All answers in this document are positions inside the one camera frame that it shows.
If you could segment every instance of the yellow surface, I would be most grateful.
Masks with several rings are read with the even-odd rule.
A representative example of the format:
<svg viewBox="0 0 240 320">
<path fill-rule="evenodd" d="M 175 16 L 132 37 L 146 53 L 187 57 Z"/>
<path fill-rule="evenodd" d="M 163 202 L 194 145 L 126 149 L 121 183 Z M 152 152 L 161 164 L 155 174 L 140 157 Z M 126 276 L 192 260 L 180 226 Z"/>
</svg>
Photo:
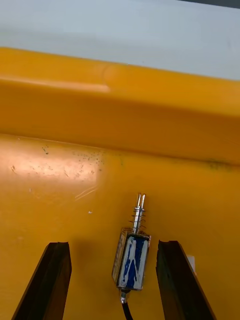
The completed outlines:
<svg viewBox="0 0 240 320">
<path fill-rule="evenodd" d="M 0 132 L 240 164 L 240 82 L 0 48 Z"/>
<path fill-rule="evenodd" d="M 0 48 L 0 107 L 1 320 L 57 241 L 72 259 L 64 320 L 123 319 L 111 271 L 137 192 L 152 242 L 133 318 L 164 319 L 160 239 L 195 256 L 217 319 L 239 320 L 238 81 Z"/>
<path fill-rule="evenodd" d="M 240 170 L 214 163 L 0 136 L 0 319 L 8 320 L 48 242 L 69 241 L 64 320 L 124 318 L 111 271 L 136 193 L 152 235 L 135 319 L 163 320 L 158 239 L 178 240 L 218 320 L 238 320 Z"/>
</svg>

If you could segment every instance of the yellow plastic ledge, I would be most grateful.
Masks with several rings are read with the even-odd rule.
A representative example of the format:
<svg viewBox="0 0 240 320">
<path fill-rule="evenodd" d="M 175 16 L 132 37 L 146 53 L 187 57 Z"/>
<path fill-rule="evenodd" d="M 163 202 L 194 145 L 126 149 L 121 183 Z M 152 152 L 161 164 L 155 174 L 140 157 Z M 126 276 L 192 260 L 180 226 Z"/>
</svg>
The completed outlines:
<svg viewBox="0 0 240 320">
<path fill-rule="evenodd" d="M 0 48 L 0 132 L 240 164 L 240 82 Z"/>
</svg>

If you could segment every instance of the white wall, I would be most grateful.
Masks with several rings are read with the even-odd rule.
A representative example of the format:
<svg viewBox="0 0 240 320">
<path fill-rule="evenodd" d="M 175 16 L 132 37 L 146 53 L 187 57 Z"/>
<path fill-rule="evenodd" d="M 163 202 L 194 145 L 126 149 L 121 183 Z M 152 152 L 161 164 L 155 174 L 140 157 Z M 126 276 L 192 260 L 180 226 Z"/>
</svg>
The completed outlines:
<svg viewBox="0 0 240 320">
<path fill-rule="evenodd" d="M 177 0 L 1 0 L 0 46 L 240 79 L 240 10 Z"/>
</svg>

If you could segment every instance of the yellow plastic tray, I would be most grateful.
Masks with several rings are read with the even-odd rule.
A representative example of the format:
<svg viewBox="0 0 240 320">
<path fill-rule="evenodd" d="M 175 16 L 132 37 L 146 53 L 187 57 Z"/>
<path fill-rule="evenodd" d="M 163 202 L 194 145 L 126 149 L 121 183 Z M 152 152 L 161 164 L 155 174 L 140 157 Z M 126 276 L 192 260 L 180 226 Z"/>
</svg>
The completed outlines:
<svg viewBox="0 0 240 320">
<path fill-rule="evenodd" d="M 1 48 L 0 106 L 1 320 L 56 241 L 72 260 L 64 320 L 123 319 L 111 271 L 137 192 L 152 242 L 133 318 L 164 319 L 161 239 L 195 257 L 217 319 L 239 320 L 238 81 Z"/>
</svg>

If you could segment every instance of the metal plunger rod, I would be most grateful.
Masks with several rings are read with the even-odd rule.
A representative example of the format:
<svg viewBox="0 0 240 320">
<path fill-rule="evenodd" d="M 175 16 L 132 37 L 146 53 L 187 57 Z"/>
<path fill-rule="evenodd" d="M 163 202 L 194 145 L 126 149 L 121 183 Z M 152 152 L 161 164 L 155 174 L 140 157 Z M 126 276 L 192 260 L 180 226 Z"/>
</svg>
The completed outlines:
<svg viewBox="0 0 240 320">
<path fill-rule="evenodd" d="M 136 207 L 134 208 L 135 212 L 135 217 L 133 220 L 133 225 L 132 225 L 132 232 L 137 234 L 140 230 L 141 223 L 142 223 L 142 217 L 144 213 L 144 201 L 145 201 L 145 194 L 142 195 L 141 193 L 138 194 L 137 196 L 137 201 L 136 201 Z"/>
</svg>

